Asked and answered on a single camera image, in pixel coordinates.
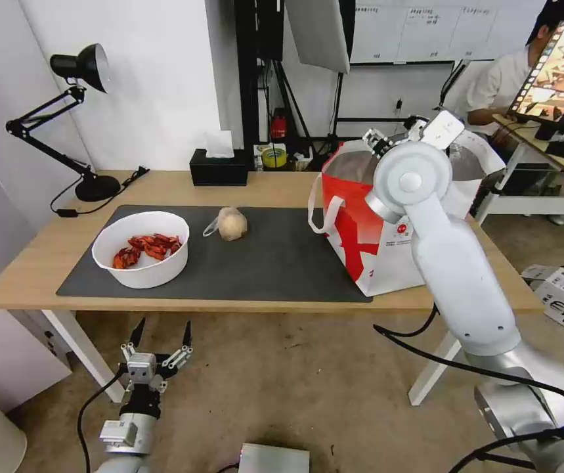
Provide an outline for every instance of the wooden table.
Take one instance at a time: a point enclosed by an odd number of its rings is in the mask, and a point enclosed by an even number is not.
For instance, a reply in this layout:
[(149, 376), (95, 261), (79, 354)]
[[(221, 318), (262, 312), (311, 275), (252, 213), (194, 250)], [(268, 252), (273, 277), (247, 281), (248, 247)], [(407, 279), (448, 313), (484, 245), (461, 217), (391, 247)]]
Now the wooden table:
[[(130, 171), (108, 171), (123, 181)], [(56, 291), (78, 262), (114, 210), (123, 204), (237, 207), (299, 207), (307, 205), (315, 173), (251, 173), (246, 187), (194, 187), (189, 172), (151, 171), (103, 209), (75, 219), (55, 217), (0, 275), (0, 309), (42, 310), (100, 385), (113, 373), (71, 311), (205, 311), (258, 313), (380, 312), (426, 314), (433, 305), (424, 287), (402, 290), (374, 298), (369, 304), (338, 302), (218, 301), (180, 299), (130, 299), (61, 297)], [(95, 204), (73, 201), (71, 207), (88, 210)], [(541, 313), (540, 302), (522, 281), (480, 226), (470, 221), (479, 242), (517, 315)], [(439, 367), (418, 380), (430, 389), (439, 378)], [(436, 379), (430, 383), (431, 375)], [(123, 389), (114, 384), (108, 391), (119, 401)], [(420, 399), (419, 390), (415, 399)]]
[(489, 214), (564, 215), (564, 197), (504, 196), (502, 191), (520, 163), (548, 164), (554, 170), (564, 172), (564, 158), (546, 152), (548, 141), (536, 139), (539, 123), (519, 124), (510, 118), (494, 115), (494, 121), (507, 129), (519, 145), (507, 162), (503, 178), (481, 203), (476, 220), (482, 224)]

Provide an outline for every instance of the white robotic arm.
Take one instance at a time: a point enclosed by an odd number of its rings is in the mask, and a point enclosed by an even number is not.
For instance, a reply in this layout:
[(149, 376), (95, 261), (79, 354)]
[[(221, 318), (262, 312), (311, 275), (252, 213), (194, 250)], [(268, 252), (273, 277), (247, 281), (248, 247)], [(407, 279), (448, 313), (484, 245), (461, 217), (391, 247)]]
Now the white robotic arm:
[[(414, 126), (405, 140), (370, 130), (364, 140), (380, 162), (366, 201), (390, 223), (409, 216), (414, 261), (471, 365), (564, 390), (564, 367), (521, 340), (511, 306), (476, 236), (465, 221), (448, 217), (441, 205), (452, 181), (444, 149), (462, 131), (463, 125), (448, 112), (426, 126)], [(499, 438), (564, 426), (564, 397), (548, 390), (488, 380), (477, 387), (475, 398)], [(534, 441), (519, 448), (539, 471), (564, 472), (564, 441)]]
[[(118, 420), (107, 420), (100, 440), (112, 457), (95, 473), (150, 473), (148, 457), (154, 442), (154, 430), (162, 411), (161, 396), (167, 381), (188, 362), (194, 349), (190, 322), (183, 334), (183, 345), (175, 353), (136, 351), (144, 331), (145, 318), (137, 325), (128, 343), (120, 349), (126, 361), (127, 392), (130, 397), (119, 412)], [(84, 449), (87, 473), (91, 473), (89, 453)]]

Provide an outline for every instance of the black desk mat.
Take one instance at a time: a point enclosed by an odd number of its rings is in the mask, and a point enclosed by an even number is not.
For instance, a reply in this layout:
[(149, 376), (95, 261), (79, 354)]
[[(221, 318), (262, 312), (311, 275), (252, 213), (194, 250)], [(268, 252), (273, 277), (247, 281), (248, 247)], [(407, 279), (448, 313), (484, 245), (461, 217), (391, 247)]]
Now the black desk mat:
[(323, 235), (307, 223), (305, 208), (242, 207), (249, 231), (226, 242), (203, 230), (219, 207), (120, 206), (106, 225), (138, 212), (162, 210), (190, 225), (188, 263), (162, 286), (121, 285), (91, 257), (91, 245), (56, 294), (104, 298), (371, 302), (347, 274)]

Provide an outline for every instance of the whiteboard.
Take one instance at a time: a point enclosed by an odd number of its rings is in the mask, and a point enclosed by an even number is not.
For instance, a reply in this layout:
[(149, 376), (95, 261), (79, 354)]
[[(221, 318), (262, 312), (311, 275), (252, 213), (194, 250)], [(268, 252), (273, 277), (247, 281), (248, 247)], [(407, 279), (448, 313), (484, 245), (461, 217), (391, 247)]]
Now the whiteboard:
[(546, 0), (357, 0), (352, 64), (495, 59), (525, 45)]

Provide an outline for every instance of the crayfish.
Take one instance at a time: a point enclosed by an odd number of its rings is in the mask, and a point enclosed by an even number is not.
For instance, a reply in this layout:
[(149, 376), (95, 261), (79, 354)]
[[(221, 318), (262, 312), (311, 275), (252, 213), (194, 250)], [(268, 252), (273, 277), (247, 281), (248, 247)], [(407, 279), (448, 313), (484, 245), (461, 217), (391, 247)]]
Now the crayfish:
[(131, 245), (130, 248), (122, 248), (114, 256), (114, 268), (127, 269), (136, 265), (142, 251), (151, 258), (163, 261), (167, 256), (173, 255), (181, 247), (181, 241), (178, 236), (165, 236), (161, 233), (155, 233), (152, 236), (133, 236), (129, 238), (129, 245)]

